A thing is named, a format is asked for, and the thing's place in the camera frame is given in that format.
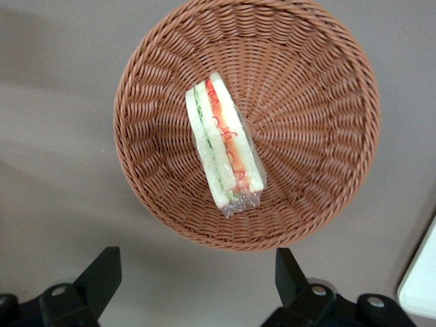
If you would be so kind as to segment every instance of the white object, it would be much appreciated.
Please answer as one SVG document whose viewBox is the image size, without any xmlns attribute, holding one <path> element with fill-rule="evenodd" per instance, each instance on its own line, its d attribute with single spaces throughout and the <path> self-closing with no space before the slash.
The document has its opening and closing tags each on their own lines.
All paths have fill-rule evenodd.
<svg viewBox="0 0 436 327">
<path fill-rule="evenodd" d="M 399 287 L 398 297 L 406 312 L 436 319 L 436 218 Z"/>
</svg>

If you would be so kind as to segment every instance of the brown basket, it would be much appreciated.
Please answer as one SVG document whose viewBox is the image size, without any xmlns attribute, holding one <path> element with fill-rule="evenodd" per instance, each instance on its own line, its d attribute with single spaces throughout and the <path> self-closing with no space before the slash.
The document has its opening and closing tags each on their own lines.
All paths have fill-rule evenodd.
<svg viewBox="0 0 436 327">
<path fill-rule="evenodd" d="M 268 185 L 226 219 L 196 154 L 185 91 L 219 72 L 252 129 Z M 141 202 L 194 242 L 270 249 L 320 229 L 372 162 L 379 99 L 367 57 L 311 1 L 192 0 L 140 42 L 115 99 L 121 166 Z"/>
</svg>

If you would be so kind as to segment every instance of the black clamp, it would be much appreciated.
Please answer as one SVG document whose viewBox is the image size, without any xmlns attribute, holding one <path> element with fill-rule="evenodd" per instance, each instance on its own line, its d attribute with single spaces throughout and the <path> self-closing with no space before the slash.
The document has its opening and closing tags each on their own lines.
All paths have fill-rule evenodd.
<svg viewBox="0 0 436 327">
<path fill-rule="evenodd" d="M 72 283 L 59 284 L 29 302 L 0 294 L 0 327 L 98 327 L 98 318 L 121 283 L 118 247 L 107 247 Z"/>
<path fill-rule="evenodd" d="M 363 294 L 357 304 L 321 284 L 309 284 L 289 249 L 277 249 L 275 282 L 283 307 L 262 327 L 416 327 L 395 301 Z"/>
</svg>

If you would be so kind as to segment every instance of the wrapped sandwich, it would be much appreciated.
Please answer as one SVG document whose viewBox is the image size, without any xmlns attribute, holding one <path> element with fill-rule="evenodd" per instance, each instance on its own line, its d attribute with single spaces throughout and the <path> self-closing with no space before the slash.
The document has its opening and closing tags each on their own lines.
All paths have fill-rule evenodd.
<svg viewBox="0 0 436 327">
<path fill-rule="evenodd" d="M 218 209 L 229 217 L 258 206 L 266 173 L 242 115 L 218 73 L 186 92 L 196 148 Z"/>
</svg>

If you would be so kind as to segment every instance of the gray floor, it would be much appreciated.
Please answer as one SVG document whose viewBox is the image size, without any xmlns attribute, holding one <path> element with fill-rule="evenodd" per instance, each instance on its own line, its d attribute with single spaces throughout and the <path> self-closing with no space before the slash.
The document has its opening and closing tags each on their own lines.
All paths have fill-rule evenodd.
<svg viewBox="0 0 436 327">
<path fill-rule="evenodd" d="M 279 306 L 274 251 L 226 253 L 177 236 L 140 205 L 116 157 L 121 72 L 181 3 L 0 1 L 0 293 L 28 300 L 119 245 L 124 280 L 105 327 L 259 326 Z M 395 296 L 436 207 L 436 2 L 319 3 L 373 64 L 382 131 L 352 203 L 292 250 L 350 300 Z"/>
</svg>

